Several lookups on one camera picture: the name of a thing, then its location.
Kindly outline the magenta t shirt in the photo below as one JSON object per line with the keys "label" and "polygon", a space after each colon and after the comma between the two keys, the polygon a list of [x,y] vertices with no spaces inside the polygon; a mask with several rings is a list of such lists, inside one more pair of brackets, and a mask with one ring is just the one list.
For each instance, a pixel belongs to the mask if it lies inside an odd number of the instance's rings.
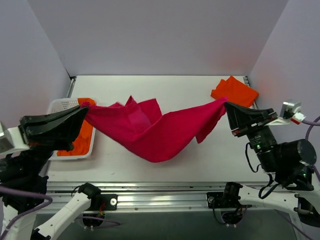
{"label": "magenta t shirt", "polygon": [[165,162],[191,141],[202,143],[226,113],[226,97],[210,103],[162,114],[155,98],[97,106],[88,101],[86,121],[98,131],[151,163]]}

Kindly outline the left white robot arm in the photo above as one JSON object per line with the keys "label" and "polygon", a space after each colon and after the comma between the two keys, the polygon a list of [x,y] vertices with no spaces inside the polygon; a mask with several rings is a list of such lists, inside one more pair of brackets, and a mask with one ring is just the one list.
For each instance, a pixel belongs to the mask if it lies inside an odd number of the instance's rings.
{"label": "left white robot arm", "polygon": [[55,240],[86,210],[101,203],[101,190],[83,183],[71,199],[51,211],[49,178],[41,171],[56,151],[71,151],[88,108],[75,106],[45,115],[23,116],[18,126],[0,128],[1,239]]}

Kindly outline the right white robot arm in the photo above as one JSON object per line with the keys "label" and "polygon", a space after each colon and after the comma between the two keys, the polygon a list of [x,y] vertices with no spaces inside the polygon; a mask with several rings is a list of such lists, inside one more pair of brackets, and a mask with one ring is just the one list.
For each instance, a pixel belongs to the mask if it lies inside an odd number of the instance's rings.
{"label": "right white robot arm", "polygon": [[320,123],[306,121],[299,101],[284,101],[280,114],[272,108],[252,109],[230,101],[224,103],[229,126],[235,137],[247,136],[246,148],[254,150],[269,182],[260,190],[228,182],[222,193],[223,203],[234,206],[258,205],[296,213],[309,226],[320,226],[320,180],[315,169],[316,150],[308,139],[277,143],[270,126],[304,123],[310,127]]}

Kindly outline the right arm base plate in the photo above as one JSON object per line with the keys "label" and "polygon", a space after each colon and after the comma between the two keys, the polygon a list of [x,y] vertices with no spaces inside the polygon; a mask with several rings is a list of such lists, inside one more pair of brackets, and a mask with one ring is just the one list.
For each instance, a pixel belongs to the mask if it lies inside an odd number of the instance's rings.
{"label": "right arm base plate", "polygon": [[238,192],[225,193],[222,191],[207,192],[206,200],[209,209],[236,209],[240,206],[245,206],[240,204],[240,195]]}

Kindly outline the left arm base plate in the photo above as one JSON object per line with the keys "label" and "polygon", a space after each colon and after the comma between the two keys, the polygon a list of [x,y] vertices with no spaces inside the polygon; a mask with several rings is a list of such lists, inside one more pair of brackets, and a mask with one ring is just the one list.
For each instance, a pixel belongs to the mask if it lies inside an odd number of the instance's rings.
{"label": "left arm base plate", "polygon": [[91,200],[89,211],[115,211],[118,207],[118,195],[114,193],[99,194]]}

